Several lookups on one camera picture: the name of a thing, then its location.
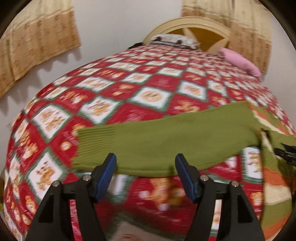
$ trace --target pink pillow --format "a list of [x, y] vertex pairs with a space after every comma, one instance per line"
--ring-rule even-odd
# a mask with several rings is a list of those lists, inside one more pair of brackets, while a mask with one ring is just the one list
[[239, 53], [230, 49], [220, 48], [217, 55], [220, 58], [225, 59], [228, 63], [246, 71], [248, 74], [261, 78], [260, 70], [251, 61], [247, 60]]

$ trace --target checkered blanket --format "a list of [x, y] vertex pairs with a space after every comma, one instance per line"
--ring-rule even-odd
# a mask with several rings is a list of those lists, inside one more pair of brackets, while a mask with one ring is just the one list
[[[235, 101], [265, 106], [290, 133], [291, 122], [259, 80], [201, 50], [145, 45], [99, 59], [43, 88], [15, 119], [5, 167], [4, 214], [18, 241], [54, 180], [76, 181], [72, 169], [77, 130], [94, 125], [143, 121], [196, 112]], [[260, 150], [240, 155], [203, 173], [215, 181], [242, 182], [258, 217], [262, 212]], [[71, 201], [75, 240], [82, 240]], [[215, 240], [221, 201], [216, 202], [210, 240]], [[178, 177], [114, 176], [96, 205], [109, 240], [183, 240], [195, 205]]]

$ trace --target blue gripper pad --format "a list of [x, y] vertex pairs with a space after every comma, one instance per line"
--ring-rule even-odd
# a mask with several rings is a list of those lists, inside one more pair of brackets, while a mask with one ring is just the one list
[[109, 153], [102, 165], [95, 167], [91, 177], [95, 189], [95, 200], [98, 202], [104, 197], [111, 178], [116, 170], [116, 155]]
[[199, 183], [200, 173], [194, 166], [190, 166], [183, 154], [175, 158], [175, 166], [185, 190], [186, 196], [197, 203], [202, 195], [202, 188]]

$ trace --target brown curtain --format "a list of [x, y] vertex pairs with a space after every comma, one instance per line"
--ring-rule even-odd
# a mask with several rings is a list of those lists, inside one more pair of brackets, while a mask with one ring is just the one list
[[33, 66], [79, 46], [73, 0], [32, 0], [0, 39], [0, 97]]
[[182, 16], [204, 16], [230, 27], [229, 48], [266, 74], [271, 55], [271, 13], [258, 0], [183, 0]]

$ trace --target silver screw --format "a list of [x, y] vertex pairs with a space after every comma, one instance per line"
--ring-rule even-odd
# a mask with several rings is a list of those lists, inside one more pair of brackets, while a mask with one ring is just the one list
[[231, 185], [233, 185], [236, 188], [239, 186], [239, 183], [237, 181], [232, 181]]
[[54, 181], [54, 182], [52, 183], [52, 185], [53, 185], [54, 187], [57, 187], [57, 186], [59, 185], [59, 181], [58, 181], [58, 180]]
[[209, 177], [207, 175], [201, 175], [200, 179], [205, 182], [209, 179]]
[[84, 181], [88, 181], [88, 180], [91, 179], [91, 175], [84, 175], [84, 176], [82, 177], [82, 179], [83, 179]]

